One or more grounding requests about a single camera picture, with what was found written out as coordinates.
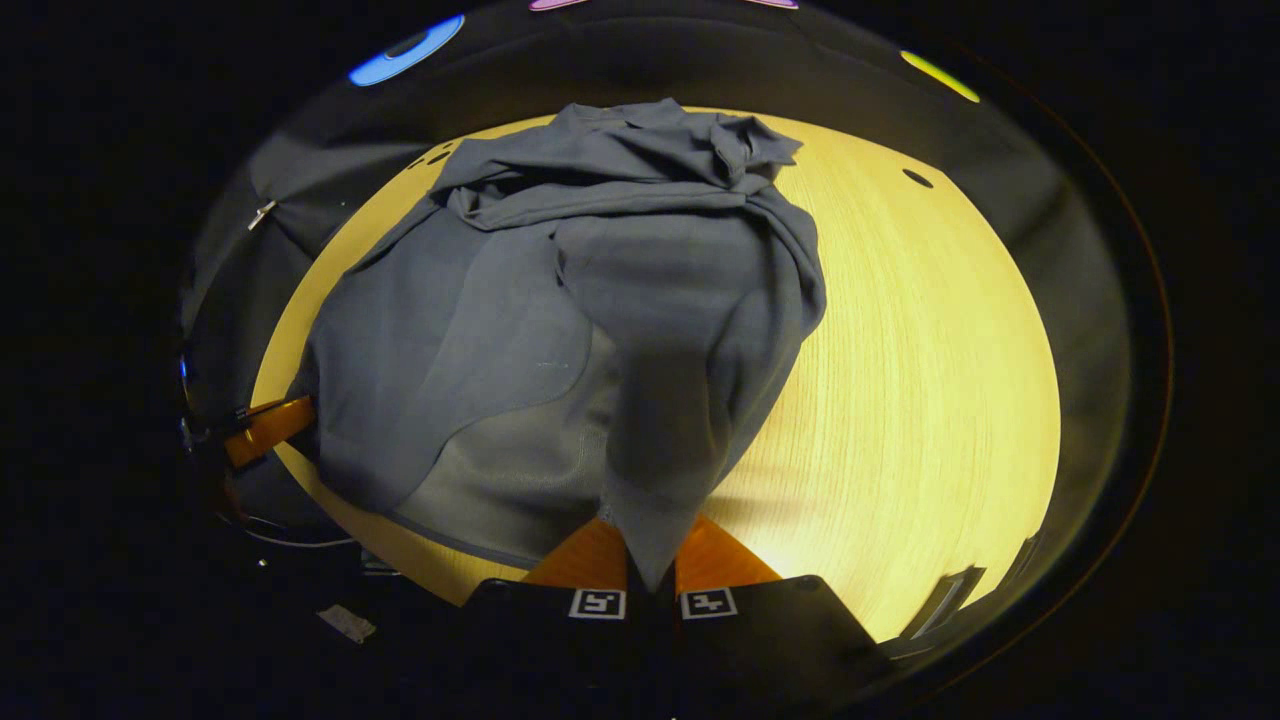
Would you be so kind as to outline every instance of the light wood surface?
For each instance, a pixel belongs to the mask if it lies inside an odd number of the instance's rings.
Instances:
[[[1060,424],[1048,340],[1009,254],[946,176],[832,129],[756,115],[805,143],[777,184],[818,224],[828,307],[704,511],[783,577],[822,575],[883,641],[945,574],[984,566],[969,602],[989,592],[1039,528]],[[284,395],[324,297],[443,167],[403,170],[334,236],[280,318],[255,405]],[[278,452],[352,537],[445,600],[463,602],[485,578],[524,575],[364,512],[296,450]]]

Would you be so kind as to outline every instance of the yellow light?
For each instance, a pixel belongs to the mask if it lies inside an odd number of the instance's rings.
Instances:
[[[947,74],[946,70],[925,60],[924,58],[920,58],[915,53],[908,53],[906,50],[902,50],[902,59],[906,60],[906,63],[913,68],[920,70],[922,73],[929,76],[931,78],[959,92],[960,96],[964,97],[965,100],[970,102],[978,101],[977,92],[969,90],[963,82]]]

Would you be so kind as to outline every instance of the metal clip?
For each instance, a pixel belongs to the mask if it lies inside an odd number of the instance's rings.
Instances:
[[[266,214],[270,213],[273,208],[275,208],[275,200],[273,200],[273,201],[268,202],[266,205],[262,205],[261,208],[259,208],[257,209],[257,215],[248,224],[248,229],[256,228],[257,224],[262,222],[262,218],[265,218]]]

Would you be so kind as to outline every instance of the gray cloth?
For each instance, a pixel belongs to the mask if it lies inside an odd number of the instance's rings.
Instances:
[[[657,585],[822,318],[799,146],[671,99],[460,143],[316,318],[320,477],[526,566],[599,512]]]

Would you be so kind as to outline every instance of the orange bracket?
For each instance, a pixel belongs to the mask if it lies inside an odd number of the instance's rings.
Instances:
[[[248,411],[248,428],[223,442],[232,468],[237,470],[266,455],[316,419],[311,397],[260,405]]]

